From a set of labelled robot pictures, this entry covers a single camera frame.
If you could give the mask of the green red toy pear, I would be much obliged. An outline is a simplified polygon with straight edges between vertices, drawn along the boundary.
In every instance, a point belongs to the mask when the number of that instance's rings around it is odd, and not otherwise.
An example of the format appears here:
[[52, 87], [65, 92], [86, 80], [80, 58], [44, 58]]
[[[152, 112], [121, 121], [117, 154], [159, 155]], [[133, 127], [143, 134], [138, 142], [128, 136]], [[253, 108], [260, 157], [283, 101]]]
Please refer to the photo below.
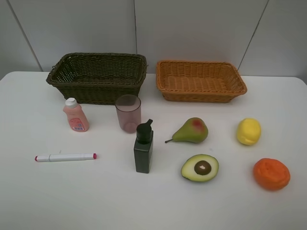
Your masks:
[[205, 122], [198, 118], [193, 117], [188, 119], [184, 125], [172, 135], [170, 140], [166, 140], [165, 143], [170, 141], [173, 142], [191, 142], [191, 143], [201, 143], [203, 142], [209, 134], [209, 130]]

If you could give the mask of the halved toy avocado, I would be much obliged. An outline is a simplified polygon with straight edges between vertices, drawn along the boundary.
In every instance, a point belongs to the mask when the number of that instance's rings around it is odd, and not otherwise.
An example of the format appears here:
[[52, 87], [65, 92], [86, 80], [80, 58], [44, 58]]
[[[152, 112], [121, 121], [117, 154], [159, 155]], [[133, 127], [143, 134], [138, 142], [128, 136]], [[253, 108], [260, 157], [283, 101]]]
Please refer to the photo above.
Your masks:
[[181, 168], [181, 176], [193, 182], [212, 180], [219, 171], [218, 160], [210, 155], [198, 154], [190, 157]]

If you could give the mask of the yellow toy lemon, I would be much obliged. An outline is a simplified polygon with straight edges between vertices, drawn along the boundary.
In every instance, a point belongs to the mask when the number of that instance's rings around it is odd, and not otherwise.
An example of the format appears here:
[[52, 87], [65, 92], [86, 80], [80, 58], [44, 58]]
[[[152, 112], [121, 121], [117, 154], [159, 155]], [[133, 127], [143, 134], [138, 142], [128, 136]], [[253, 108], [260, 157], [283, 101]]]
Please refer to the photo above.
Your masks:
[[239, 122], [236, 138], [241, 144], [252, 146], [258, 142], [260, 136], [261, 126], [258, 120], [245, 118]]

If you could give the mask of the orange toy tangerine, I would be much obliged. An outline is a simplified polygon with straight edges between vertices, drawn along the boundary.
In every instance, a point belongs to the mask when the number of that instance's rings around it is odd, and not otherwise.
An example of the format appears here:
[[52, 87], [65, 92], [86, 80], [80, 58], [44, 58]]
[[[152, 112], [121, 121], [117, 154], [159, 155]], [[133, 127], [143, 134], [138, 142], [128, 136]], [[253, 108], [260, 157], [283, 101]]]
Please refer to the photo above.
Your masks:
[[285, 188], [290, 180], [289, 169], [279, 160], [263, 158], [253, 166], [253, 178], [256, 183], [269, 191]]

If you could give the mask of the translucent pink plastic cup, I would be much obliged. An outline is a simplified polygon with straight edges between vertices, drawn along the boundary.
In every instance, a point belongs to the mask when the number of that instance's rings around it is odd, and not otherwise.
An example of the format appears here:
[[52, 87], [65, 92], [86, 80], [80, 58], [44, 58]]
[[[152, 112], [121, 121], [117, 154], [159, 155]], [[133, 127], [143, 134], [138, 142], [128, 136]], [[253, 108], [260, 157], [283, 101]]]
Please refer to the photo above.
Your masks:
[[115, 102], [120, 128], [126, 133], [136, 132], [141, 123], [141, 100], [135, 95], [123, 95]]

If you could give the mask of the dark green pump bottle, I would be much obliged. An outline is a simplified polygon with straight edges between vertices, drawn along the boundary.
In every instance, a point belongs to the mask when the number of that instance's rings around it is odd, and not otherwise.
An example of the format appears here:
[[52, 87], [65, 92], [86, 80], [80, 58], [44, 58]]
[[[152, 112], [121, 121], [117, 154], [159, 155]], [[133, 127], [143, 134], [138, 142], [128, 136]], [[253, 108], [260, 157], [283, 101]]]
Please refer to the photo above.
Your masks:
[[134, 159], [136, 172], [149, 173], [153, 152], [154, 131], [149, 119], [146, 123], [141, 123], [136, 129], [136, 140], [134, 143]]

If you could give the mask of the orange wicker basket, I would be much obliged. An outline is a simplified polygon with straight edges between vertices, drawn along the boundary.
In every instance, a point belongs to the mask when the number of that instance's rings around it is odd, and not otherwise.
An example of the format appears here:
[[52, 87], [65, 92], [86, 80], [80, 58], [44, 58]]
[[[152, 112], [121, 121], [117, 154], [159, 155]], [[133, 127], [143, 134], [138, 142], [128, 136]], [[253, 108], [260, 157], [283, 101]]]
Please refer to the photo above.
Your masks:
[[156, 86], [173, 102], [228, 103], [247, 92], [237, 69], [228, 62], [159, 61]]

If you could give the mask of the dark brown wicker basket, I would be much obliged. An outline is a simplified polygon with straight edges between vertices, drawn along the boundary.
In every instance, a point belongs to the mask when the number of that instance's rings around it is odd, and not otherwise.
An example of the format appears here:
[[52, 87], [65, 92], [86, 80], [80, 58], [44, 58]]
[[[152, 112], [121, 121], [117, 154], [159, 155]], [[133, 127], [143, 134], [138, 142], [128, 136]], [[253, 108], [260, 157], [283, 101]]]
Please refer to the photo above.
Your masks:
[[68, 53], [46, 79], [65, 99], [80, 104], [114, 105], [126, 94], [137, 96], [145, 80], [147, 60], [125, 53]]

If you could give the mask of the pink lotion bottle white cap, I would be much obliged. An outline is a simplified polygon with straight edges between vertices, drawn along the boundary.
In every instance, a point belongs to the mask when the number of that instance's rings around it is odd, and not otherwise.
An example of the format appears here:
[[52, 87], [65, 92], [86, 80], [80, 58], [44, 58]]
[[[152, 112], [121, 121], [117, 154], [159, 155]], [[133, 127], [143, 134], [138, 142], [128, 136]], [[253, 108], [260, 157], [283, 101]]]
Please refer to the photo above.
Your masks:
[[86, 132], [89, 129], [89, 122], [75, 98], [68, 98], [65, 101], [63, 112], [66, 114], [68, 124], [73, 131]]

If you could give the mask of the white marker with pink ends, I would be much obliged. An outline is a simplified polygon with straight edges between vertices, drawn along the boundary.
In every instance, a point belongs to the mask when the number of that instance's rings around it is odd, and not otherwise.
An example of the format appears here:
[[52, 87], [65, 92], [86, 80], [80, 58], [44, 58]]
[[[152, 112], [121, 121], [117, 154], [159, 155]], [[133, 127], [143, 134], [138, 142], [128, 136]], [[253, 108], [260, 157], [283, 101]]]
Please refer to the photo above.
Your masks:
[[35, 156], [36, 162], [61, 162], [61, 161], [85, 161], [96, 160], [97, 154], [52, 154]]

